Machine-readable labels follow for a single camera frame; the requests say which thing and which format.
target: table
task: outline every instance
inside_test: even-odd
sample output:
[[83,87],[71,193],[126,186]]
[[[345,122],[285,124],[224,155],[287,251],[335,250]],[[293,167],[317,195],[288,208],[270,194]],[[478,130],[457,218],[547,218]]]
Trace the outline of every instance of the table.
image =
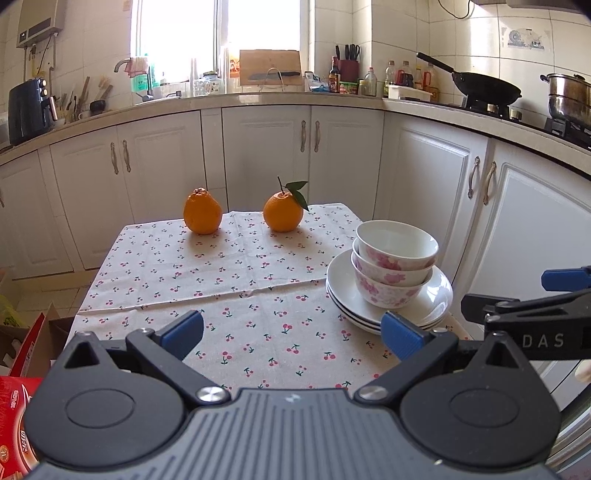
[[326,267],[350,248],[360,222],[345,205],[329,204],[310,206],[289,233],[271,232],[261,212],[227,213],[216,233],[203,236],[182,220],[126,226],[70,336],[91,330],[122,339],[198,310],[203,340],[184,362],[230,393],[241,386],[353,392],[398,362],[325,290]]

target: pink floral bowl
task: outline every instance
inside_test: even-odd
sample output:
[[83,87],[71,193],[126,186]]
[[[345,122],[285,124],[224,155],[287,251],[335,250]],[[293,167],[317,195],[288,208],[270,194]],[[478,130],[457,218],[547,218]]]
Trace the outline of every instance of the pink floral bowl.
[[357,227],[359,255],[389,270],[423,270],[437,260],[439,244],[431,235],[407,223],[370,220]]
[[353,240],[353,255],[351,256],[353,265],[366,277],[371,278],[386,285],[397,287],[414,287],[425,281],[433,267],[423,268],[422,270],[390,270],[382,268],[368,262],[359,255],[359,239]]
[[431,270],[425,281],[413,287],[394,287],[384,285],[383,283],[372,280],[363,275],[353,262],[355,255],[351,253],[351,263],[355,269],[355,284],[361,296],[372,305],[383,309],[399,309],[404,307],[409,301],[418,295],[423,285],[431,280],[433,270]]

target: faucet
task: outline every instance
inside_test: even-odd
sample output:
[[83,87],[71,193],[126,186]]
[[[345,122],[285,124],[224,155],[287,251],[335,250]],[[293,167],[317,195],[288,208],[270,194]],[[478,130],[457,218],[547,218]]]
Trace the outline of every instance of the faucet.
[[131,59],[123,59],[121,61],[117,62],[117,65],[115,65],[115,73],[119,72],[119,68],[124,64],[124,63],[129,63],[131,61]]
[[[117,62],[117,65],[115,65],[115,73],[119,72],[119,68],[124,64],[124,63],[130,63],[131,59],[123,59]],[[142,97],[142,101],[143,102],[149,102],[150,100],[154,100],[154,92],[152,90],[152,78],[150,75],[150,67],[148,66],[148,91],[146,93],[146,95],[140,95],[139,93],[135,92],[136,95]]]

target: stacked plates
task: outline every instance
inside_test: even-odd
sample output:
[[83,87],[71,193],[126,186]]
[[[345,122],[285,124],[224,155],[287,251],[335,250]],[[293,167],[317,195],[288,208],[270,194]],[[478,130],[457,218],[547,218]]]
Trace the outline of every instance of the stacked plates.
[[[342,252],[326,272],[326,291],[347,320],[366,332],[380,335],[382,316],[387,311],[365,301],[355,285],[351,250]],[[396,312],[424,330],[436,325],[452,306],[452,285],[437,267],[419,294]]]

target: window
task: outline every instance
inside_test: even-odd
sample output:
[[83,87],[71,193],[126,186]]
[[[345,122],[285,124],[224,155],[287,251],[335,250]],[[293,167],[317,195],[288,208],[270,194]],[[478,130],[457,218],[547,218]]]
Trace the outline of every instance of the window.
[[220,71],[220,46],[301,50],[301,11],[307,0],[136,0],[136,55],[149,55],[157,79],[189,78],[191,60],[201,75]]

